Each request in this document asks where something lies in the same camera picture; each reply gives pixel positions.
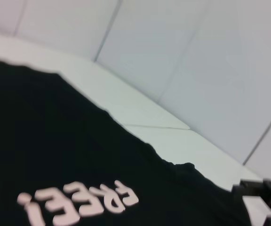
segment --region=white tiled wall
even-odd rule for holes
[[[117,2],[0,0],[0,33],[92,60],[98,52]]]
[[[0,33],[12,35],[25,0],[0,0]]]
[[[271,122],[271,2],[214,0],[160,105],[243,162]]]
[[[18,37],[94,59],[117,0],[28,0]]]
[[[166,87],[207,0],[125,0],[98,62],[152,100]]]

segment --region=t-shirt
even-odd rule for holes
[[[250,220],[241,197],[191,163],[161,159],[58,74],[0,62],[0,226],[6,225]]]

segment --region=black fabric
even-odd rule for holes
[[[162,160],[59,75],[0,62],[0,225],[30,225],[17,203],[22,192],[40,204],[49,226],[64,211],[47,211],[34,198],[37,190],[56,187],[71,199],[66,184],[115,190],[116,180],[135,192],[138,203],[114,214],[99,197],[104,212],[73,225],[251,225],[240,198],[191,163]],[[78,211],[86,203],[73,204]]]

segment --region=tile grout line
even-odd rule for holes
[[[154,128],[154,129],[191,130],[191,129],[174,128],[174,127],[163,127],[163,126],[144,126],[144,125],[135,125],[135,124],[122,124],[122,125],[123,125],[123,126],[130,126],[130,127],[142,127],[142,128]]]
[[[252,155],[255,153],[255,151],[257,150],[257,148],[259,147],[259,145],[262,143],[262,141],[264,140],[264,138],[267,136],[268,132],[271,130],[271,122],[270,124],[267,126],[267,128],[265,129],[264,133],[261,135],[261,137],[259,138],[259,140],[257,141],[256,145],[254,146],[254,148],[252,149],[252,151],[250,152],[250,154],[247,156],[247,158],[244,160],[244,162],[242,163],[243,166],[245,166],[248,162],[248,160],[252,157]]]
[[[123,0],[118,0],[117,4],[116,4],[116,6],[115,6],[115,9],[114,9],[114,11],[113,11],[113,13],[112,13],[112,16],[111,16],[111,18],[110,18],[110,20],[109,20],[109,23],[108,23],[108,25],[107,25],[105,34],[104,34],[104,36],[103,36],[103,38],[102,38],[102,41],[101,41],[101,43],[100,43],[99,49],[98,49],[98,51],[97,51],[97,53],[96,53],[96,56],[95,56],[95,58],[94,58],[94,62],[97,61],[97,59],[98,59],[98,57],[99,57],[99,55],[100,55],[100,53],[101,53],[101,50],[102,50],[102,48],[103,48],[103,46],[104,46],[104,44],[105,44],[105,42],[106,42],[106,39],[107,39],[107,37],[108,37],[108,34],[109,34],[109,32],[111,31],[112,26],[113,26],[113,24],[114,24],[114,22],[115,22],[115,20],[116,20],[116,18],[117,18],[117,15],[118,15],[118,13],[119,13],[119,10],[120,10],[120,8],[121,8],[122,3],[123,3]]]
[[[194,38],[196,37],[197,33],[199,32],[201,25],[205,21],[205,18],[207,16],[207,13],[209,12],[209,9],[210,9],[212,3],[213,3],[213,0],[209,0],[206,3],[205,9],[204,9],[203,13],[201,14],[200,19],[198,20],[198,22],[196,24],[196,29],[193,31],[193,33],[192,33],[192,35],[191,35],[191,37],[190,37],[187,45],[185,46],[185,48],[183,49],[183,51],[181,52],[181,54],[178,56],[177,63],[175,65],[175,67],[173,68],[172,72],[170,73],[170,76],[169,76],[169,78],[168,78],[168,80],[166,82],[166,86],[164,87],[164,89],[161,92],[160,96],[157,98],[156,103],[159,103],[160,100],[162,99],[162,97],[164,96],[164,94],[168,91],[168,89],[169,89],[169,87],[170,87],[173,79],[175,78],[176,72],[178,71],[179,64],[181,63],[181,61],[183,59],[183,56],[185,56],[186,53],[188,52],[188,50],[190,49],[190,46],[191,46]]]
[[[12,33],[12,36],[13,36],[13,37],[16,37],[16,35],[17,35],[17,33],[18,33],[18,29],[19,29],[19,27],[20,27],[20,25],[21,25],[21,23],[22,23],[22,19],[23,19],[23,17],[24,17],[24,13],[25,13],[26,8],[27,8],[27,1],[28,1],[28,0],[24,0],[24,2],[23,2],[23,6],[22,6],[21,13],[20,13],[20,15],[19,15],[19,18],[18,18],[17,24],[16,24],[16,26],[15,26],[15,29],[14,29],[14,31],[13,31],[13,33]]]

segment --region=black t-shirt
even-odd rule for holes
[[[5,225],[249,226],[250,220],[241,198],[191,163],[162,160],[59,75],[0,62]]]

